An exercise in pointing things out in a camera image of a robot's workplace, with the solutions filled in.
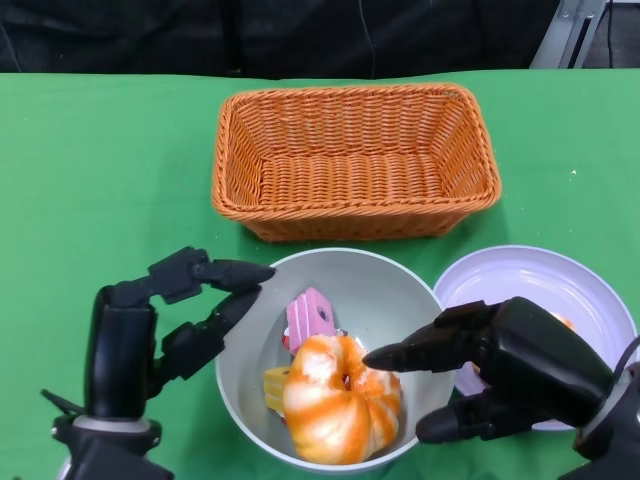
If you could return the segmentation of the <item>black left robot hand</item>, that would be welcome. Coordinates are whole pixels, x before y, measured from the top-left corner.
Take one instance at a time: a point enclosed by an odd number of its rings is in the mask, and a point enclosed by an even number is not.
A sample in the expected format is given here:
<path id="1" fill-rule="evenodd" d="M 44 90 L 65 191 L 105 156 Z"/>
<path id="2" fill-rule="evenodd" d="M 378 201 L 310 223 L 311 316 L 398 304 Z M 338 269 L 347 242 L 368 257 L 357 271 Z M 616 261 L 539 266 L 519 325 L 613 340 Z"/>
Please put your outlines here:
<path id="1" fill-rule="evenodd" d="M 168 382 L 187 380 L 225 348 L 225 336 L 240 322 L 270 280 L 273 267 L 212 260 L 203 249 L 185 247 L 151 265 L 145 276 L 102 287 L 92 312 L 84 379 L 88 416 L 130 420 Z M 154 296 L 168 305 L 199 295 L 203 288 L 226 298 L 198 323 L 186 322 L 156 340 Z"/>

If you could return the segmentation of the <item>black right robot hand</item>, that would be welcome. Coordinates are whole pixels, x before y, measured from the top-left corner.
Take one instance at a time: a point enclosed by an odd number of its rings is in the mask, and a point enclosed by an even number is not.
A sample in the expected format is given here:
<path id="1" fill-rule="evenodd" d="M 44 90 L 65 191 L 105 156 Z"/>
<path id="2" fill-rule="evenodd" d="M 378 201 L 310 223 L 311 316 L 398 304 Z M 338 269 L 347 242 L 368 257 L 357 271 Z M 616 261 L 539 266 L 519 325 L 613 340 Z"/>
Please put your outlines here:
<path id="1" fill-rule="evenodd" d="M 614 383 L 611 368 L 586 341 L 523 297 L 447 308 L 401 342 L 371 351 L 363 362 L 400 373 L 478 367 L 486 389 L 419 420 L 415 434 L 425 444 L 492 440 L 551 419 L 584 427 Z"/>

